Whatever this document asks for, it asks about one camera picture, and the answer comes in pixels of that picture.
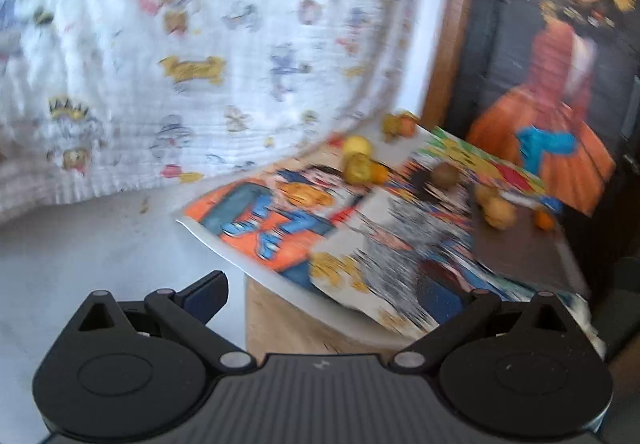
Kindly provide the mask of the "girl with sunflower painting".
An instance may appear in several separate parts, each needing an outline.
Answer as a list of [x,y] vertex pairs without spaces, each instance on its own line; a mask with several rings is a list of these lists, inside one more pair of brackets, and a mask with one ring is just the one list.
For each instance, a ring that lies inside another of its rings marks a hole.
[[497,0],[466,137],[591,214],[632,123],[638,65],[638,0]]

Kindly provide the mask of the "green yellow pear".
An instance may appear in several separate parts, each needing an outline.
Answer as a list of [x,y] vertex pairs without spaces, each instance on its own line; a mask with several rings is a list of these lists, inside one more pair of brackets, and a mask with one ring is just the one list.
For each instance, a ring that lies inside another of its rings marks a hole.
[[368,185],[372,182],[372,161],[361,152],[352,152],[344,160],[343,180],[353,186]]

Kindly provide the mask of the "anime character drawing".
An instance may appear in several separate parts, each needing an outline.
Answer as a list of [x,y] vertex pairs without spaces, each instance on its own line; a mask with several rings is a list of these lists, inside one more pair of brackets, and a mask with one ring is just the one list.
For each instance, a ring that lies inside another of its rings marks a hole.
[[534,288],[480,265],[472,253],[471,182],[444,192],[427,168],[371,192],[310,254],[312,284],[345,308],[416,340],[458,315],[472,291],[528,301]]

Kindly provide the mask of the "striped pepino melon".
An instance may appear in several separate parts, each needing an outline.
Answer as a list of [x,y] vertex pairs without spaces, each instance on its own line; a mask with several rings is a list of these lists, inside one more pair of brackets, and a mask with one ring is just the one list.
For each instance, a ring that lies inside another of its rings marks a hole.
[[501,197],[490,198],[483,211],[485,221],[496,230],[507,230],[516,221],[516,207]]

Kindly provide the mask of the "orange blue cartoon drawing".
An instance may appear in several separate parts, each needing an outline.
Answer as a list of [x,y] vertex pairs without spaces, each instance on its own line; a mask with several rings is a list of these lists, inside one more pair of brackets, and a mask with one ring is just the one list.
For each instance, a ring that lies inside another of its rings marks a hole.
[[183,214],[209,234],[306,290],[311,248],[332,234],[369,193],[326,164],[277,168],[221,186]]

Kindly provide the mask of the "small orange kumquat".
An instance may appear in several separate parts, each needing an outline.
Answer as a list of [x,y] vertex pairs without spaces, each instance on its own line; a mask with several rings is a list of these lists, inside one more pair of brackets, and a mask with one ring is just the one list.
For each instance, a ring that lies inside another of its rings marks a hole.
[[534,225],[544,232],[551,232],[555,229],[555,218],[547,208],[537,208],[533,212]]

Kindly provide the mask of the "metal tray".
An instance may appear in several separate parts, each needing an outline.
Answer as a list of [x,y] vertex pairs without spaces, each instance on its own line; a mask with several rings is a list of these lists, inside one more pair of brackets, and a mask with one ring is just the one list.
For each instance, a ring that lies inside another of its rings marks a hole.
[[514,224],[497,230],[484,219],[475,198],[470,199],[472,253],[496,275],[532,288],[590,295],[574,254],[559,227],[545,232],[533,222],[533,210],[515,206]]

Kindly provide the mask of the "white cartoon print cloth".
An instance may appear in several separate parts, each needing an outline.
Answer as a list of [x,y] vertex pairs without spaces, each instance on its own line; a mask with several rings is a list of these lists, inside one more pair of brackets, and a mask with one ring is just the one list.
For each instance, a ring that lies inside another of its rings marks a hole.
[[249,171],[390,106],[416,0],[1,0],[1,217]]

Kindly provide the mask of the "yellow lemon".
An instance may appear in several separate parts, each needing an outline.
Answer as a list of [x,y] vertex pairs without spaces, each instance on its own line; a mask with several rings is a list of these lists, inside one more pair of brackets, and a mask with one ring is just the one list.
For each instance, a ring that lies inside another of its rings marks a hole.
[[355,155],[363,155],[371,158],[373,156],[373,146],[367,138],[361,135],[352,135],[344,139],[342,155],[344,158]]

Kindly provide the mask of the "red apple at back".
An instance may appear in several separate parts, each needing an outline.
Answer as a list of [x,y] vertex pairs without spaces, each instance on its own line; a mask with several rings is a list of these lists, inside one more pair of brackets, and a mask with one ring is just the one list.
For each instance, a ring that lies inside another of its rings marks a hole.
[[401,115],[398,122],[398,133],[403,138],[414,138],[418,130],[418,120],[412,115]]

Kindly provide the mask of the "large orange mandarin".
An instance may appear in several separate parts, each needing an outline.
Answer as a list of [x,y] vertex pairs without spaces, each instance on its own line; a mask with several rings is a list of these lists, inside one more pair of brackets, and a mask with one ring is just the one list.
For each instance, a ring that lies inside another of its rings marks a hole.
[[373,185],[383,185],[388,180],[390,175],[390,169],[384,164],[378,162],[372,162],[370,165],[370,182]]

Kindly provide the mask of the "brown wooden frame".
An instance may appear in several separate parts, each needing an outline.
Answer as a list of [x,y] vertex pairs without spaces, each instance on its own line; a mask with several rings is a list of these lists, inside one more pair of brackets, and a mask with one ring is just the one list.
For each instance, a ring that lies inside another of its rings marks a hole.
[[421,126],[426,130],[444,124],[457,79],[471,5],[472,0],[446,0],[436,56],[424,95]]

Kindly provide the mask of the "brown kiwi with sticker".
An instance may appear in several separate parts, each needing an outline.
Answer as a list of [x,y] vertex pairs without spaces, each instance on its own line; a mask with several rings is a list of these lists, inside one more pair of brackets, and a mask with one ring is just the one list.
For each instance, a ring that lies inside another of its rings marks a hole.
[[431,170],[430,182],[439,190],[448,192],[459,184],[460,170],[449,162],[441,162]]

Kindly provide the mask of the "green lemon at back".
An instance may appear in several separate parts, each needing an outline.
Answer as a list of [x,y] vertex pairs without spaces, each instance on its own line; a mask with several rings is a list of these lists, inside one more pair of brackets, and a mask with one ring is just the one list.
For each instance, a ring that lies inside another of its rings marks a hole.
[[393,114],[386,114],[382,121],[382,133],[386,143],[393,141],[400,135],[400,118]]

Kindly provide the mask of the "Winnie the Pooh drawing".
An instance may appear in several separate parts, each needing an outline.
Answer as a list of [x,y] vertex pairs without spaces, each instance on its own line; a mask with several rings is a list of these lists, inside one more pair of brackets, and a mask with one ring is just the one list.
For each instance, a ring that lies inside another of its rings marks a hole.
[[521,195],[526,204],[536,201],[554,213],[562,211],[562,204],[546,194],[541,178],[512,162],[489,155],[441,128],[427,133],[425,143],[414,152],[413,158],[424,164],[449,162],[474,183]]

